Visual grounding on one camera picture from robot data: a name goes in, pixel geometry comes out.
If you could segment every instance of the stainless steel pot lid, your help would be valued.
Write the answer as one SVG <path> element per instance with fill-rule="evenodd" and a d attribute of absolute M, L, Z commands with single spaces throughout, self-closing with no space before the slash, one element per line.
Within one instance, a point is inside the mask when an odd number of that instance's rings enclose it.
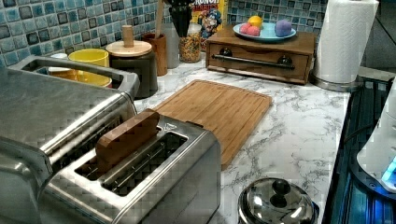
<path fill-rule="evenodd" d="M 245 223 L 315 223 L 318 206 L 299 187 L 284 179 L 263 178 L 239 196 L 238 212 Z"/>

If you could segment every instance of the wooden bread box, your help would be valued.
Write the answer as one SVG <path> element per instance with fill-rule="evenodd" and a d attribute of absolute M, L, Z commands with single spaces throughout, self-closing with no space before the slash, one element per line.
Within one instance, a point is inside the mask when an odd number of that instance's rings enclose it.
<path fill-rule="evenodd" d="M 313 65 L 315 42 L 315 34 L 297 32 L 279 42 L 262 43 L 236 35 L 228 25 L 207 39 L 206 68 L 305 84 Z"/>

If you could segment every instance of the cereal box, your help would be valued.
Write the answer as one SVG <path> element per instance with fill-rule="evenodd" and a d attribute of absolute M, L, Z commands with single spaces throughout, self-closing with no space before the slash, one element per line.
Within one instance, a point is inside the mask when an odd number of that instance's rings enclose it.
<path fill-rule="evenodd" d="M 222 29 L 227 21 L 228 0 L 195 0 L 192 3 L 192 21 L 202 25 L 201 49 L 206 50 L 206 40 Z"/>

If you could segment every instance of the plum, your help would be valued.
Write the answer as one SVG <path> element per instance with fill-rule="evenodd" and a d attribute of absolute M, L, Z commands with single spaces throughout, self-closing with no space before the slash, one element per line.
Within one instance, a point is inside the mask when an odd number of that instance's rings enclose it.
<path fill-rule="evenodd" d="M 257 26 L 250 26 L 249 28 L 247 28 L 247 35 L 259 36 L 260 28 Z"/>
<path fill-rule="evenodd" d="M 291 22 L 288 20 L 277 21 L 275 25 L 275 34 L 278 37 L 287 36 L 291 33 Z"/>
<path fill-rule="evenodd" d="M 245 35 L 245 34 L 247 33 L 248 28 L 249 28 L 250 26 L 251 26 L 250 23 L 245 23 L 245 24 L 241 25 L 241 26 L 239 27 L 239 33 Z"/>

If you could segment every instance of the yellow bowl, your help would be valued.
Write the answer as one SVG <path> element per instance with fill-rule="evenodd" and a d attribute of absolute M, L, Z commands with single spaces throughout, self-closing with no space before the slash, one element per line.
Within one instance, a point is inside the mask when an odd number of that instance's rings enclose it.
<path fill-rule="evenodd" d="M 109 67 L 108 52 L 103 49 L 81 49 L 69 55 L 69 59 L 75 62 L 91 63 L 103 67 Z M 80 82 L 93 84 L 96 86 L 111 86 L 111 78 L 90 73 L 87 71 L 78 71 L 77 79 Z"/>

